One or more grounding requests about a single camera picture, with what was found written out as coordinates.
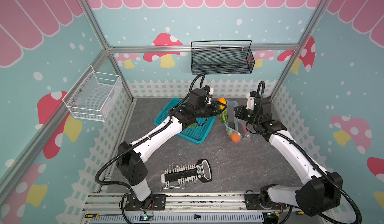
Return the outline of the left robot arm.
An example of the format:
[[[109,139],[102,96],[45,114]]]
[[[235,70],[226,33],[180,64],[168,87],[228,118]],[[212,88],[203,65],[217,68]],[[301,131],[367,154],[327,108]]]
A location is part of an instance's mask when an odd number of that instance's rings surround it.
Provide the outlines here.
[[[99,185],[119,185],[128,188],[130,191],[128,195],[134,197],[143,210],[148,209],[153,202],[153,193],[146,180],[148,169],[145,162],[169,139],[195,123],[197,118],[212,118],[222,114],[226,109],[227,105],[217,100],[204,101],[201,105],[180,101],[168,111],[168,118],[147,135],[131,144],[121,143],[117,156],[96,173],[95,182]],[[100,180],[101,174],[114,162],[117,162],[126,182]]]

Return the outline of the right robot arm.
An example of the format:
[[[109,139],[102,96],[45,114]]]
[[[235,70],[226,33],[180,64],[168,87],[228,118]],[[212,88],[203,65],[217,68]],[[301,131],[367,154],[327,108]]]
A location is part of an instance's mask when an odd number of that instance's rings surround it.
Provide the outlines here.
[[[283,203],[301,209],[307,216],[320,216],[333,224],[337,220],[324,213],[340,205],[341,198],[352,207],[355,224],[363,221],[361,211],[353,199],[343,190],[343,179],[336,173],[330,173],[318,164],[293,139],[287,128],[272,115],[265,114],[261,104],[248,109],[246,106],[234,108],[235,117],[251,125],[256,135],[263,136],[275,147],[295,170],[303,186],[301,188],[267,186],[267,198],[273,203]]]

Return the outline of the clear zip top bag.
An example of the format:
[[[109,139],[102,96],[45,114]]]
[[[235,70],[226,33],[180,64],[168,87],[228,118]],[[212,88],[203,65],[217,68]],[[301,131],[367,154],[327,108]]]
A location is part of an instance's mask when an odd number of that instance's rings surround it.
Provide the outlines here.
[[[228,106],[228,118],[229,122],[225,124],[226,126],[226,132],[227,129],[232,130],[234,133],[238,133],[242,136],[242,139],[240,142],[250,143],[251,142],[251,135],[246,129],[246,122],[242,121],[235,117],[235,107],[238,107],[238,103],[236,101],[232,100],[226,100],[227,106]]]

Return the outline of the orange toy tomato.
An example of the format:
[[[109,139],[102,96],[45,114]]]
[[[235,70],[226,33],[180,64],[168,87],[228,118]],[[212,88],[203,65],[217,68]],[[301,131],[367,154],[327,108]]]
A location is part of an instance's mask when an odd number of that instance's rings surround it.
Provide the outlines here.
[[[231,140],[234,142],[234,143],[239,143],[242,139],[242,136],[238,133],[233,133],[231,135]]]

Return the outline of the teal plastic basket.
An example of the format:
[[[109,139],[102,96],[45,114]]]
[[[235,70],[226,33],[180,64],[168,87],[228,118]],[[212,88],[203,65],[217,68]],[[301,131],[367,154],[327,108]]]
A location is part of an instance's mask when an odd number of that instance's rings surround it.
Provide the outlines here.
[[[154,120],[154,124],[156,126],[159,126],[162,124],[168,117],[168,110],[170,110],[172,107],[174,107],[176,104],[178,104],[181,101],[179,98],[172,98],[160,111],[160,113],[157,115],[157,117]],[[195,144],[201,144],[206,137],[208,136],[214,122],[215,117],[207,119],[207,122],[203,125],[205,119],[198,118],[197,121],[200,126],[193,124],[192,128],[187,128],[177,134],[182,139],[185,139],[189,142],[195,143]]]

